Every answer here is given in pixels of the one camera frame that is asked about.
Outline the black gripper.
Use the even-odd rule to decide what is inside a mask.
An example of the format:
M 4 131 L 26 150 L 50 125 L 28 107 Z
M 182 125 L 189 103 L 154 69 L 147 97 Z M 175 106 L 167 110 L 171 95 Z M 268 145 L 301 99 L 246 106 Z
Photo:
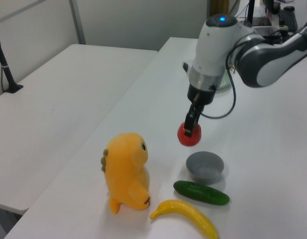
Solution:
M 203 106 L 210 104 L 216 93 L 216 88 L 213 86 L 209 91 L 199 90 L 192 85 L 189 86 L 187 97 L 191 101 L 192 105 L 186 115 L 184 123 L 185 136 L 192 137 L 201 133 L 201 127 L 199 125 L 199 118 Z

